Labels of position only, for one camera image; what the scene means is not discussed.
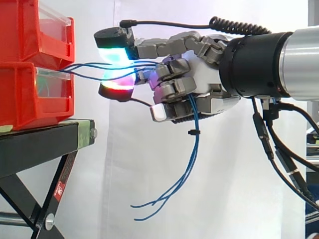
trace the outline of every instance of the white backdrop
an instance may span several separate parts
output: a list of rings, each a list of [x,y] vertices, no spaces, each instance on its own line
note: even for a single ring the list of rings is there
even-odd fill
[[[307,25],[307,1],[289,0],[43,0],[76,22],[76,61],[99,61],[94,32],[124,18],[206,24],[212,16],[262,24],[274,32]],[[169,37],[182,29],[141,26],[136,37]],[[95,71],[87,74],[96,76]],[[256,136],[250,102],[200,123],[194,171],[183,189],[154,218],[133,221],[154,208],[131,209],[157,198],[184,172],[194,138],[193,123],[154,123],[135,103],[111,102],[99,84],[76,78],[76,117],[94,119],[96,144],[82,149],[57,213],[66,239],[300,239],[303,203],[281,183]],[[148,86],[137,98],[151,102]],[[306,123],[283,114],[277,130],[295,152],[305,154]],[[57,161],[20,174],[42,202]],[[0,210],[9,209],[0,201]],[[26,229],[0,227],[0,238],[28,238]]]
[[[121,19],[206,24],[213,16],[262,24],[274,32],[307,26],[307,1],[119,0]],[[138,26],[135,37],[164,38],[182,31]],[[135,97],[151,102],[148,86]],[[144,106],[111,102],[103,209],[104,239],[301,239],[304,205],[275,175],[255,133],[252,106],[242,100],[228,112],[203,120],[199,155],[183,189],[146,222],[156,199],[184,172],[194,139],[193,123],[154,123]],[[276,125],[286,143],[305,154],[306,123],[282,114]]]

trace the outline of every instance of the silver cylinder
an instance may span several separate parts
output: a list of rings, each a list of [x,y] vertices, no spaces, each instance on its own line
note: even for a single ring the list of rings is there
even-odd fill
[[[15,213],[0,212],[0,225],[28,227],[27,223]]]
[[[279,76],[295,100],[319,100],[319,27],[295,31],[279,59]]]

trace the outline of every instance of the black metal frame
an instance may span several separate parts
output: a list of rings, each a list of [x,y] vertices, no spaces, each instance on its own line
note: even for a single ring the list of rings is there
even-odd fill
[[[94,130],[94,121],[90,120]],[[31,239],[64,239],[56,226],[45,227],[48,215],[56,215],[78,150],[79,124],[75,121],[52,127],[0,134],[0,194],[33,230]],[[90,138],[89,145],[94,143]],[[18,172],[61,157],[41,207],[17,176]]]

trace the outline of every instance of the black connector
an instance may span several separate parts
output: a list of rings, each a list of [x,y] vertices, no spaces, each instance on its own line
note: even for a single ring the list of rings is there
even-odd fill
[[[132,26],[137,26],[138,25],[138,21],[136,20],[122,20],[120,21],[120,27],[123,28],[130,28]]]
[[[200,135],[200,130],[191,129],[190,131],[188,131],[188,134],[193,136]]]
[[[279,118],[279,107],[278,104],[269,104],[268,110],[263,110],[264,121],[272,124],[272,121],[277,120]]]
[[[309,198],[311,201],[315,202],[315,198],[312,195],[312,193],[308,190],[307,183],[305,182],[303,176],[301,173],[295,172],[291,175],[289,175],[292,183],[294,186],[302,193],[304,194],[307,198]]]
[[[268,159],[272,160],[274,158],[274,153],[269,143],[269,136],[263,118],[258,112],[256,112],[253,114],[253,120],[256,127],[257,135],[261,140],[261,143],[263,144],[264,151]]]
[[[287,173],[293,173],[294,171],[298,170],[293,160],[277,146],[276,155]]]

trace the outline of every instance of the cable tie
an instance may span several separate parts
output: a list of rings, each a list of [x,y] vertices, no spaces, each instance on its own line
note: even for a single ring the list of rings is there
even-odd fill
[[[191,129],[188,134],[196,136],[196,135],[200,135],[200,130],[196,130],[196,129]]]

